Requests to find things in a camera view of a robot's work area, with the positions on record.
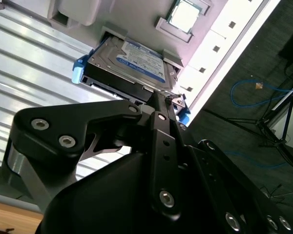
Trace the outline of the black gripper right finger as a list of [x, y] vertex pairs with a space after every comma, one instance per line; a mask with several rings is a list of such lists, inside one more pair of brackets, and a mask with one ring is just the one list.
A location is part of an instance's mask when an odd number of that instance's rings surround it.
[[182, 164], [182, 213], [170, 234], [293, 234], [293, 222], [211, 141], [171, 123]]

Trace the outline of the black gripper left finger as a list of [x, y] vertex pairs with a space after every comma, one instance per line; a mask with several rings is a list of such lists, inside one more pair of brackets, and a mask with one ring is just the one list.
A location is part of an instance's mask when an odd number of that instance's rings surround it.
[[164, 176], [160, 156], [178, 166], [171, 97], [153, 93], [146, 104], [128, 100], [46, 106], [16, 113], [4, 156], [45, 214], [64, 189], [135, 153], [148, 155]]

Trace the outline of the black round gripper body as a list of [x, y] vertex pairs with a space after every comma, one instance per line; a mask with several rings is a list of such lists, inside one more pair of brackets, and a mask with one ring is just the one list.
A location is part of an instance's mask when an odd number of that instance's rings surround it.
[[212, 201], [204, 152], [184, 148], [160, 156], [129, 154], [61, 191], [49, 204], [40, 234], [222, 234], [225, 213]]

